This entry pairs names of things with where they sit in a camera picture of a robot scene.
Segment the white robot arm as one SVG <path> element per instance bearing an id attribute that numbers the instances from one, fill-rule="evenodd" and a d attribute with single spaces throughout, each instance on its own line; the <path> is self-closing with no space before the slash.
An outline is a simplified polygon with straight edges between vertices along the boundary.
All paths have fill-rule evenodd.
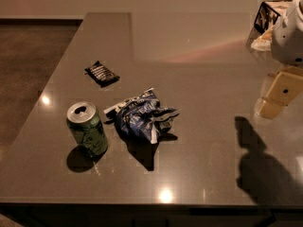
<path id="1" fill-rule="evenodd" d="M 261 35 L 251 47 L 270 51 L 283 67 L 271 75 L 256 113 L 278 116 L 303 91 L 303 0 L 263 2 L 255 28 Z"/>

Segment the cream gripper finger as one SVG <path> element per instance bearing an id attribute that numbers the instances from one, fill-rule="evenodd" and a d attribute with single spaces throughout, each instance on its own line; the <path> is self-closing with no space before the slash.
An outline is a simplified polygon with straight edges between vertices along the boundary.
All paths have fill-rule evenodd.
<path id="1" fill-rule="evenodd" d="M 258 104 L 258 115 L 267 119 L 273 119 L 277 117 L 284 108 L 284 105 L 262 98 Z"/>

